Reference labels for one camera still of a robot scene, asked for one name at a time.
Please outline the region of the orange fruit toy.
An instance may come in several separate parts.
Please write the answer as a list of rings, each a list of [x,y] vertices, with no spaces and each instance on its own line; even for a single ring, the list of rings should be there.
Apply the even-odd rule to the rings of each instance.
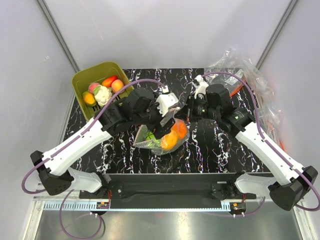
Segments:
[[[172,127],[172,130],[176,132],[179,140],[184,139],[188,134],[188,128],[186,124],[180,120],[175,122],[175,124]]]

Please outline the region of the green striped watermelon toy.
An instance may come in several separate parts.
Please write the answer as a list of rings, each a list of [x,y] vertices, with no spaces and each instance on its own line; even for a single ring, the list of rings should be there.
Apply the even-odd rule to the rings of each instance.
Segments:
[[[156,138],[155,138],[154,134],[151,131],[148,131],[146,133],[145,140],[146,141],[154,141],[154,140],[156,140]]]

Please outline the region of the white cauliflower toy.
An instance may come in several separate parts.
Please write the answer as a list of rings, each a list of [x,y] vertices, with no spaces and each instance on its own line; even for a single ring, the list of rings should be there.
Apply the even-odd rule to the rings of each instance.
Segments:
[[[112,92],[105,86],[98,85],[93,89],[93,95],[100,107],[105,106],[112,97]]]

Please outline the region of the olive green plastic bin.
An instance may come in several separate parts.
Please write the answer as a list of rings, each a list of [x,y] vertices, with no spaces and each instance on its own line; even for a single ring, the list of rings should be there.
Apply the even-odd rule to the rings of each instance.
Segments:
[[[86,105],[82,94],[88,90],[90,84],[101,84],[106,78],[112,76],[117,76],[124,83],[124,85],[130,83],[123,69],[117,63],[112,61],[102,62],[94,65],[77,72],[73,76],[71,84],[82,114],[87,122],[94,117],[102,107],[100,107],[98,104],[93,107]]]

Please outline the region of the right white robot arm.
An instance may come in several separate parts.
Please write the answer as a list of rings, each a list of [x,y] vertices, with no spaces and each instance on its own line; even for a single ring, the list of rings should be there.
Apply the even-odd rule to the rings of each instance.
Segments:
[[[272,173],[272,177],[240,174],[227,185],[230,197],[236,199],[248,193],[270,196],[278,207],[290,211],[314,189],[318,171],[291,158],[262,131],[259,122],[245,108],[234,107],[223,85],[198,87],[174,116],[190,123],[202,119],[216,121],[219,128],[251,150]]]

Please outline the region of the clear zip top bag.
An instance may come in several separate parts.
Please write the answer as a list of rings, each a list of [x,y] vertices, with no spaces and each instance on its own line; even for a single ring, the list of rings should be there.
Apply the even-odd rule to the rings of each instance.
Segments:
[[[168,111],[168,113],[166,114],[166,116],[164,117],[164,119],[161,121],[162,125],[164,125],[164,123],[167,122],[169,120],[169,118],[174,118],[175,109],[180,109],[180,107],[175,107],[175,108],[170,109]],[[176,119],[176,118],[174,118],[174,120],[175,120],[175,122],[183,121],[183,120]],[[134,142],[133,142],[133,146],[136,147],[136,148],[140,148],[140,149],[151,150],[151,152],[154,155],[157,155],[157,156],[166,155],[166,154],[169,154],[169,153],[172,153],[172,152],[176,151],[190,137],[190,132],[189,132],[189,128],[188,128],[188,133],[187,133],[187,136],[185,138],[178,139],[177,144],[171,150],[164,150],[161,147],[161,139],[162,138],[161,139],[156,139],[156,140],[148,140],[148,141],[146,141],[146,135],[147,135],[148,131],[149,130],[148,130],[146,125],[141,125],[140,128],[137,131],[136,136],[135,136],[135,139],[134,139]]]

